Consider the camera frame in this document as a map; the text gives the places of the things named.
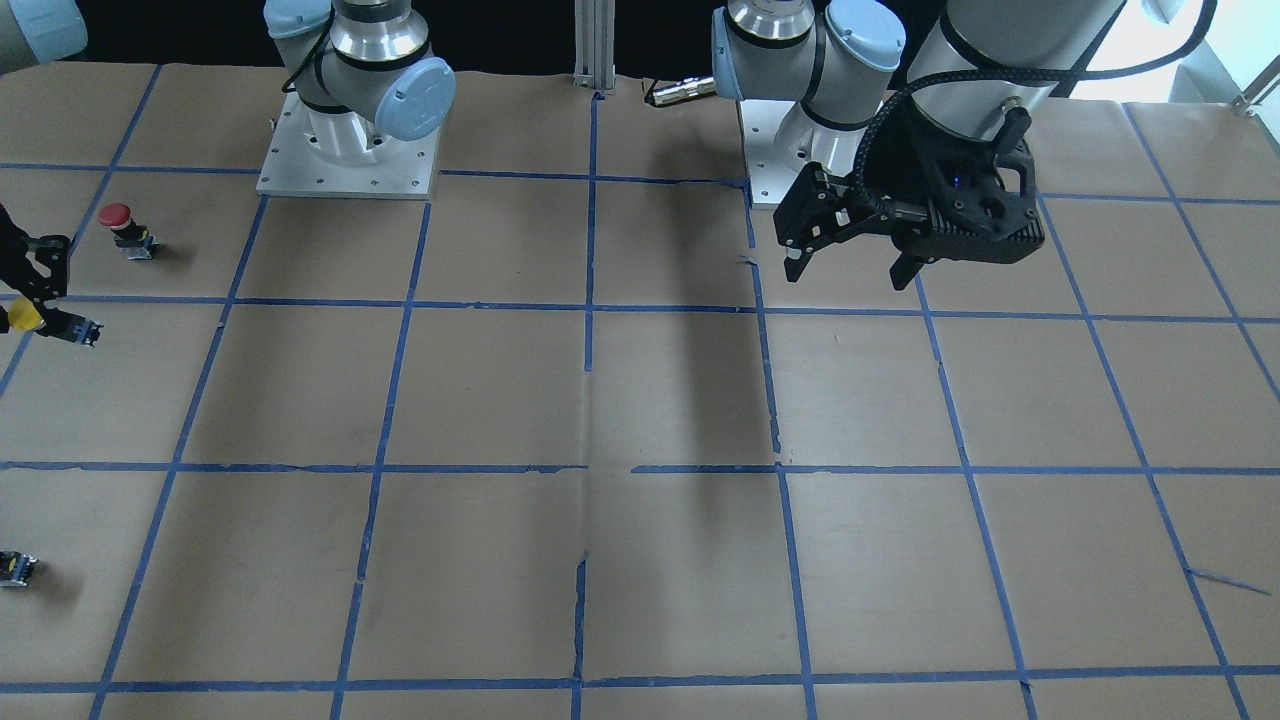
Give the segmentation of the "black Robotiq gripper with camera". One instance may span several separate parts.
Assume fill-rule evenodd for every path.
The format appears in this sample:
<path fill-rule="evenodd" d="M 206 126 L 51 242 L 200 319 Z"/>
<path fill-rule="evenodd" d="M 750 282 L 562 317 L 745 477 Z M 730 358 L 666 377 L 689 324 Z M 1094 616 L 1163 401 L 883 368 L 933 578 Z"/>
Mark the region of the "black Robotiq gripper with camera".
<path fill-rule="evenodd" d="M 925 209 L 924 220 L 897 220 L 890 232 L 899 251 L 890 266 L 895 291 L 938 260 L 1014 264 L 1044 245 L 1030 123 L 1030 113 L 1014 106 L 1001 113 L 993 138 L 972 140 L 942 129 L 913 101 L 893 110 L 874 138 L 867 183 L 879 197 Z M 852 179 L 805 164 L 773 213 L 786 281 L 799 282 L 818 251 L 878 222 L 877 201 Z"/>

